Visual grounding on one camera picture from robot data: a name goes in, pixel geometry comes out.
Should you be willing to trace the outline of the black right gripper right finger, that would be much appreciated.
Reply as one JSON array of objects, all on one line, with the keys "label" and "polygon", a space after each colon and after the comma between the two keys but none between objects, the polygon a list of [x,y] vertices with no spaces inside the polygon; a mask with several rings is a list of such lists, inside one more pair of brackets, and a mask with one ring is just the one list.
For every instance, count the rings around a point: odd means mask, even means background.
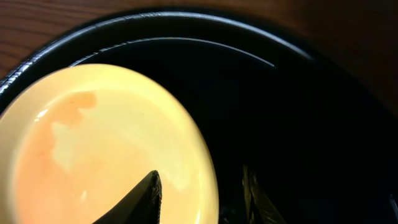
[{"label": "black right gripper right finger", "polygon": [[249,224],[286,224],[247,165],[243,166],[243,192]]}]

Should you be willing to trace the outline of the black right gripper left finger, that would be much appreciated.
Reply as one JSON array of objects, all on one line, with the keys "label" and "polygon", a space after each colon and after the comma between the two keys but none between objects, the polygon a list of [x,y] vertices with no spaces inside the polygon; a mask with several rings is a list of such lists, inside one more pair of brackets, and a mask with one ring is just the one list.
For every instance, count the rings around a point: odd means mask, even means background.
[{"label": "black right gripper left finger", "polygon": [[159,224],[161,203],[162,183],[153,170],[93,224]]}]

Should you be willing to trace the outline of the yellow plate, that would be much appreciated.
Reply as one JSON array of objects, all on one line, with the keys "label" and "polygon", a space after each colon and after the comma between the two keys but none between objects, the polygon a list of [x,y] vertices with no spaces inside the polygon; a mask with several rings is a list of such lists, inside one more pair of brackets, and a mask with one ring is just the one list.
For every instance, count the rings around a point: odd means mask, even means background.
[{"label": "yellow plate", "polygon": [[152,170],[161,223],[218,221],[215,171],[196,123],[130,69],[53,72],[1,113],[2,223],[93,223]]}]

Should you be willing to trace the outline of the round black tray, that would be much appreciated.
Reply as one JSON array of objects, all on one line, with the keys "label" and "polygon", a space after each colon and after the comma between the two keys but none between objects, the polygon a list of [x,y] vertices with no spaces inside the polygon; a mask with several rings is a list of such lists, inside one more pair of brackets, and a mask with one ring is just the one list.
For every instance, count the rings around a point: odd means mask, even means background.
[{"label": "round black tray", "polygon": [[396,223],[397,119],[295,39],[223,12],[135,9],[74,28],[1,81],[1,108],[58,69],[108,63],[161,84],[215,164],[220,223],[248,223],[243,166],[287,223]]}]

